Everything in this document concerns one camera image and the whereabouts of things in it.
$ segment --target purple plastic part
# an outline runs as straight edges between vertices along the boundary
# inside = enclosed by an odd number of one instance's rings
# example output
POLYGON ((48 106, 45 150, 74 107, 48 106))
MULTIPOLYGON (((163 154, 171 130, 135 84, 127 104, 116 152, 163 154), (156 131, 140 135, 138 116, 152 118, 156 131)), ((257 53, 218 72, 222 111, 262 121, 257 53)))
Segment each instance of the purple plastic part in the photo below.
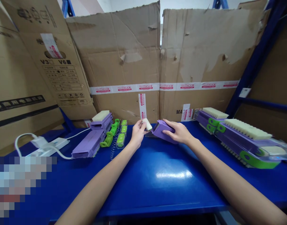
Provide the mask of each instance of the purple plastic part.
POLYGON ((103 129, 94 129, 75 147, 71 155, 73 158, 93 157, 100 148, 100 142, 105 139, 106 132, 103 129))
POLYGON ((167 125, 166 122, 164 122, 163 120, 157 120, 157 124, 154 126, 154 128, 151 130, 152 134, 154 134, 155 136, 162 138, 163 140, 166 140, 168 142, 171 142, 173 144, 177 144, 177 141, 174 141, 170 136, 168 136, 167 134, 163 133, 163 130, 168 130, 172 133, 175 132, 175 129, 172 128, 171 126, 167 125))
POLYGON ((210 124, 208 122, 209 118, 213 119, 213 120, 216 120, 216 121, 221 121, 223 122, 225 119, 217 119, 211 115, 209 115, 208 113, 202 111, 202 110, 199 110, 198 112, 198 116, 196 117, 196 120, 202 124, 204 127, 207 127, 208 124, 210 124))
POLYGON ((103 121, 95 121, 91 122, 90 128, 94 129, 103 129, 106 132, 111 130, 111 124, 113 124, 113 116, 112 113, 109 113, 103 121))
POLYGON ((240 154, 241 151, 246 151, 255 158, 262 160, 262 161, 280 161, 282 160, 282 156, 262 156, 259 147, 264 146, 279 146, 276 142, 270 139, 264 140, 253 140, 247 137, 246 135, 238 132, 237 130, 229 127, 225 123, 220 123, 222 126, 226 128, 225 132, 222 133, 220 131, 215 132, 215 136, 224 142, 229 148, 231 148, 236 154, 240 154))

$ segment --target white bristle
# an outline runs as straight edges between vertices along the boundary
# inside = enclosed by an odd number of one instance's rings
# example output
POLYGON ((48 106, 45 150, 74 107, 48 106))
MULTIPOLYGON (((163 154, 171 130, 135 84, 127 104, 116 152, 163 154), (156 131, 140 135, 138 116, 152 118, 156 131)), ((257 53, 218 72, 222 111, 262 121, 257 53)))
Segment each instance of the white bristle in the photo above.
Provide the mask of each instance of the white bristle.
POLYGON ((221 145, 224 146, 232 155, 234 155, 242 164, 244 164, 247 168, 253 168, 250 164, 244 161, 238 154, 233 152, 224 142, 221 142, 221 145))
POLYGON ((110 113, 109 110, 103 110, 100 111, 98 114, 96 114, 93 118, 92 121, 96 122, 96 121, 103 121, 103 119, 105 119, 105 117, 110 113))
POLYGON ((204 127, 202 124, 200 124, 202 128, 204 128, 209 134, 213 134, 210 130, 208 130, 206 127, 204 127))
POLYGON ((254 140, 270 139, 273 135, 238 119, 226 119, 225 124, 254 140))
POLYGON ((205 113, 208 113, 209 115, 217 118, 217 119, 225 119, 225 118, 227 118, 229 116, 228 114, 223 113, 221 111, 218 111, 218 110, 216 110, 214 108, 211 108, 211 107, 203 108, 203 111, 205 113))

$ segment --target plug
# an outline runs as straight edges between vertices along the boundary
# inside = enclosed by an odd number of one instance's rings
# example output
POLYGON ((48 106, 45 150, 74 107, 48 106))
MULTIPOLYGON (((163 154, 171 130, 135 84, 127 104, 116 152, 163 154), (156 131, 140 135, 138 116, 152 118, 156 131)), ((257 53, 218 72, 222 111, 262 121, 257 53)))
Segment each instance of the plug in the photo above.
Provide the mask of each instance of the plug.
POLYGON ((42 136, 34 138, 33 140, 31 140, 31 143, 36 148, 42 148, 44 145, 48 144, 47 140, 44 137, 42 137, 42 136))

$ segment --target green plastic part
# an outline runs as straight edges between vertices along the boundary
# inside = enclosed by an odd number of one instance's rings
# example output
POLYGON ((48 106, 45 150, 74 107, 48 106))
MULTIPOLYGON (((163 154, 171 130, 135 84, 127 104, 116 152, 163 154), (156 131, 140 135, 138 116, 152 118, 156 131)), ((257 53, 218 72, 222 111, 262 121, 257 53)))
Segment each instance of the green plastic part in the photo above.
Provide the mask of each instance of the green plastic part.
POLYGON ((122 126, 127 125, 127 120, 123 120, 123 121, 121 122, 121 125, 122 125, 122 126))
POLYGON ((122 126, 120 132, 121 133, 126 133, 127 132, 127 126, 122 126))
POLYGON ((106 139, 100 143, 100 146, 105 148, 105 147, 109 147, 113 141, 113 134, 112 132, 107 132, 106 133, 107 137, 106 139))
POLYGON ((113 136, 115 136, 116 131, 117 131, 117 126, 115 124, 112 124, 111 127, 112 128, 111 128, 110 132, 112 133, 113 136))
POLYGON ((259 159, 254 158, 251 154, 246 151, 241 151, 239 155, 244 161, 246 161, 251 166, 258 169, 274 169, 280 162, 264 162, 259 159))
POLYGON ((124 133, 119 134, 117 138, 117 146, 120 148, 123 147, 124 141, 125 141, 125 134, 124 133))
POLYGON ((225 126, 221 125, 220 123, 218 124, 218 131, 224 133, 226 131, 225 126))
POLYGON ((208 123, 211 124, 212 126, 217 127, 219 125, 220 121, 217 121, 217 120, 214 120, 212 118, 209 118, 208 119, 208 123))
POLYGON ((212 133, 214 133, 214 132, 215 132, 215 129, 216 129, 216 127, 214 127, 214 126, 212 126, 212 125, 210 125, 210 124, 207 124, 207 130, 209 130, 209 131, 211 131, 212 133))

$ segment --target hand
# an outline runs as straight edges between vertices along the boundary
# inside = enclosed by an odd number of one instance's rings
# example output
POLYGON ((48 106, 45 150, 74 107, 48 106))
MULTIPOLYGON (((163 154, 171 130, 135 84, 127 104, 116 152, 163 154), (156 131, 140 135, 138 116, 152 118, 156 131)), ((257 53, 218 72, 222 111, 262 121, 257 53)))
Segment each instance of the hand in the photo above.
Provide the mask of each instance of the hand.
POLYGON ((146 123, 142 123, 142 120, 138 120, 137 123, 133 126, 132 138, 130 140, 130 143, 134 143, 137 148, 140 147, 143 140, 143 136, 149 133, 149 131, 145 131, 145 128, 146 123))
POLYGON ((182 124, 177 122, 171 122, 167 119, 163 119, 164 122, 166 122, 169 126, 175 129, 175 133, 172 133, 170 131, 164 130, 163 133, 170 136, 174 141, 184 143, 188 145, 189 141, 192 139, 195 139, 191 133, 189 133, 188 129, 182 124))

